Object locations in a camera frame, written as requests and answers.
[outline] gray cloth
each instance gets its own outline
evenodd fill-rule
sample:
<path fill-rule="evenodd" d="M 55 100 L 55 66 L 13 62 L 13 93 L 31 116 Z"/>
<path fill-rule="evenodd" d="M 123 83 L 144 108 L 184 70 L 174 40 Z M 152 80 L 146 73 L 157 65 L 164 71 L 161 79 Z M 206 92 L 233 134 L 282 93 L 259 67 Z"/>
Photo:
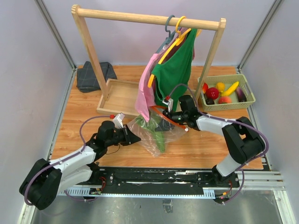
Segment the gray cloth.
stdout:
<path fill-rule="evenodd" d="M 109 62 L 100 63 L 105 81 L 109 78 L 117 79 L 112 65 Z M 85 62 L 83 68 L 77 71 L 77 87 L 81 92 L 92 92 L 100 90 L 99 82 L 93 72 L 90 62 Z"/>

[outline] plastic bag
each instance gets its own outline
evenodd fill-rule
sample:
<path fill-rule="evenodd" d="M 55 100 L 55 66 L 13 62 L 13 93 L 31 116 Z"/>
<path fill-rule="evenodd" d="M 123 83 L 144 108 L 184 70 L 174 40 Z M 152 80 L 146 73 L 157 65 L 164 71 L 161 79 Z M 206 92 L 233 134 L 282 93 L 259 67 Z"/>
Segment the plastic bag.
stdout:
<path fill-rule="evenodd" d="M 127 125 L 132 133 L 141 138 L 138 142 L 153 156 L 159 156 L 166 150 L 166 144 L 176 141 L 186 133 L 185 126 L 178 125 L 162 114 L 165 107 L 150 107 L 149 121 L 139 115 Z"/>

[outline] lemon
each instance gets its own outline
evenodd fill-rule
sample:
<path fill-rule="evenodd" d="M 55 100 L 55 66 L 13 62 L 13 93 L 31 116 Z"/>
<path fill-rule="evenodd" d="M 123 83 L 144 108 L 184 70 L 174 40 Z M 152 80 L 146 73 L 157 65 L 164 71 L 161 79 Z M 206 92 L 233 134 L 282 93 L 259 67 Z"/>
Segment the lemon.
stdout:
<path fill-rule="evenodd" d="M 219 90 L 219 92 L 223 92 L 225 90 L 225 84 L 224 83 L 217 83 L 216 89 Z"/>

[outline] wooden table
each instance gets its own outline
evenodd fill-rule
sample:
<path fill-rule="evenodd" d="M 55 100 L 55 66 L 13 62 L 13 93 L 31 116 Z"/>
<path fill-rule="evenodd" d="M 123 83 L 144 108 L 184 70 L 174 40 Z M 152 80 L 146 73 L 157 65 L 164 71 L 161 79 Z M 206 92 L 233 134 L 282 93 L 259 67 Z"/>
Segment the wooden table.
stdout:
<path fill-rule="evenodd" d="M 145 66 L 114 66 L 118 79 L 138 82 Z M 197 78 L 203 67 L 192 68 L 189 81 L 191 89 L 195 89 Z M 209 75 L 235 74 L 234 67 L 211 67 Z M 101 91 L 81 93 L 74 80 L 71 94 L 65 109 L 62 124 L 55 143 L 52 159 L 64 156 L 82 146 L 79 136 L 79 128 L 86 119 L 98 116 L 96 112 Z M 216 111 L 210 114 L 224 118 L 248 117 L 246 109 Z M 102 121 L 106 119 L 94 119 L 89 121 L 83 128 L 83 136 L 89 140 L 91 135 L 97 132 Z M 118 147 L 110 147 L 108 153 L 114 152 Z M 166 152 L 153 157 L 145 148 L 135 143 L 131 146 L 121 147 L 117 153 L 105 155 L 100 159 L 100 166 L 118 167 L 167 167 L 167 168 L 212 168 L 228 154 L 228 149 L 223 137 L 209 133 L 190 130 L 179 140 L 170 143 Z M 263 169 L 260 158 L 252 161 L 248 169 Z"/>

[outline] basket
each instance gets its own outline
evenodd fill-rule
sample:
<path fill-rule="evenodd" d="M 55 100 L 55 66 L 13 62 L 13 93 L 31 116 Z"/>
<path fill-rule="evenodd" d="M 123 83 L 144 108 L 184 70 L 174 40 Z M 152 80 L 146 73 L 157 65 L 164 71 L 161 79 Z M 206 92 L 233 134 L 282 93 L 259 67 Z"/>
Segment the basket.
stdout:
<path fill-rule="evenodd" d="M 204 111 L 223 111 L 233 109 L 243 109 L 249 107 L 256 101 L 251 88 L 247 82 L 247 79 L 243 74 L 225 75 L 225 76 L 208 76 L 206 77 L 205 83 L 210 87 L 215 87 L 217 83 L 222 82 L 225 84 L 227 90 L 233 83 L 239 81 L 239 87 L 243 90 L 247 102 L 238 102 L 238 98 L 235 92 L 229 97 L 232 99 L 231 104 L 218 104 L 218 99 L 214 100 L 214 105 L 206 104 L 206 97 L 203 92 L 200 93 L 200 100 Z"/>

